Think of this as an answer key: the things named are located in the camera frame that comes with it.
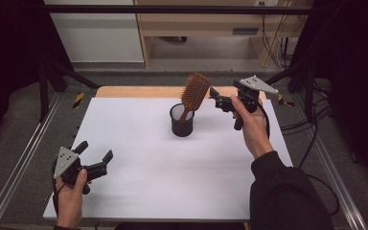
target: hair brush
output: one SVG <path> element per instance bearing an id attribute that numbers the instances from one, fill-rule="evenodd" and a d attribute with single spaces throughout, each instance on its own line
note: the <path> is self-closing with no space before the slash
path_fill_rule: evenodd
<path id="1" fill-rule="evenodd" d="M 180 122 L 186 120 L 190 111 L 197 111 L 208 92 L 211 83 L 207 77 L 199 73 L 191 74 L 187 79 L 185 88 L 181 94 L 181 102 L 184 105 L 184 112 L 180 117 Z"/>

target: person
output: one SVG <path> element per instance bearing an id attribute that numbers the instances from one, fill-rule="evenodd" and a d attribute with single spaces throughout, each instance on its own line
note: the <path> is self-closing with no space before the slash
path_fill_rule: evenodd
<path id="1" fill-rule="evenodd" d="M 305 173 L 298 168 L 286 167 L 271 146 L 261 109 L 249 113 L 237 97 L 232 95 L 231 100 L 236 109 L 234 118 L 243 119 L 244 142 L 255 158 L 251 166 L 255 182 L 250 189 L 250 228 L 334 229 L 330 214 Z M 81 170 L 74 189 L 65 186 L 58 194 L 55 229 L 77 229 L 85 182 L 86 170 Z M 59 177 L 57 187 L 63 185 Z"/>
<path id="2" fill-rule="evenodd" d="M 56 180 L 58 216 L 55 230 L 78 229 L 82 217 L 82 189 L 86 178 L 87 171 L 82 169 L 74 187 L 65 184 L 61 176 Z"/>

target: white cabinet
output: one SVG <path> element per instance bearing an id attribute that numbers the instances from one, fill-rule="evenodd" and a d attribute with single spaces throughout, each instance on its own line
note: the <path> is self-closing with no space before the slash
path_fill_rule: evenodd
<path id="1" fill-rule="evenodd" d="M 131 0 L 45 0 L 47 5 L 133 5 Z M 52 13 L 71 62 L 143 62 L 135 14 Z"/>

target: wooden furniture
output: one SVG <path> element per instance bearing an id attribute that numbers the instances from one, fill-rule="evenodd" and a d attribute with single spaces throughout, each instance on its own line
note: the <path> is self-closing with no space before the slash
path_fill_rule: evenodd
<path id="1" fill-rule="evenodd" d="M 214 87 L 223 96 L 237 95 L 235 87 Z M 180 98 L 183 87 L 165 86 L 103 86 L 98 89 L 96 98 Z M 265 93 L 259 96 L 265 99 Z"/>
<path id="2" fill-rule="evenodd" d="M 259 6 L 257 0 L 135 0 L 134 3 L 135 5 Z M 307 5 L 307 1 L 278 0 L 273 7 Z M 298 37 L 305 23 L 297 15 L 267 15 L 264 17 L 264 28 L 262 15 L 138 13 L 137 19 L 147 66 L 149 66 L 154 36 L 249 36 L 261 66 L 266 67 L 270 62 L 270 53 L 263 44 L 263 29 L 267 36 L 266 43 L 274 53 L 279 37 Z M 251 34 L 238 34 L 236 29 L 249 31 Z"/>

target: aluminum rail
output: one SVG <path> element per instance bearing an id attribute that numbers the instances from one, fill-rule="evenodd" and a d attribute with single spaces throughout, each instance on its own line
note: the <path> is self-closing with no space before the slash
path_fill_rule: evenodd
<path id="1" fill-rule="evenodd" d="M 296 96 L 295 94 L 291 94 L 292 99 L 296 102 L 296 106 L 298 107 L 301 116 L 303 119 L 306 119 L 306 115 L 304 112 L 304 103 L 303 98 L 301 95 L 300 97 Z M 313 137 L 315 127 L 311 127 L 308 129 L 310 136 Z M 349 193 L 348 188 L 346 187 L 345 183 L 343 182 L 342 176 L 340 175 L 339 171 L 337 170 L 333 160 L 331 159 L 330 155 L 327 152 L 327 149 L 324 146 L 319 135 L 315 138 L 314 146 L 317 150 L 317 154 L 319 160 L 324 167 L 324 171 L 326 172 L 328 179 L 331 182 L 331 185 L 339 198 L 340 207 L 345 214 L 346 220 L 348 220 L 349 224 L 351 225 L 352 229 L 355 230 L 366 230 L 367 226 L 363 221 L 363 218 L 355 205 L 354 200 L 352 199 L 351 194 Z"/>
<path id="2" fill-rule="evenodd" d="M 39 123 L 34 130 L 34 134 L 30 139 L 28 145 L 23 150 L 22 155 L 20 156 L 19 161 L 11 172 L 11 176 L 9 177 L 5 187 L 2 189 L 0 193 L 0 219 L 3 216 L 11 198 L 22 179 L 24 172 L 27 170 L 29 163 L 31 162 L 33 156 L 35 155 L 35 151 L 40 144 L 41 139 L 46 132 L 46 129 L 50 122 L 52 121 L 53 116 L 56 113 L 58 108 L 58 104 L 63 98 L 62 93 L 55 93 L 52 102 L 50 104 L 50 111 L 46 116 L 46 119 Z"/>
<path id="3" fill-rule="evenodd" d="M 51 13 L 195 13 L 195 14 L 266 14 L 312 15 L 333 9 L 312 7 L 235 7 L 235 6 L 126 6 L 126 5 L 26 5 L 25 10 Z"/>

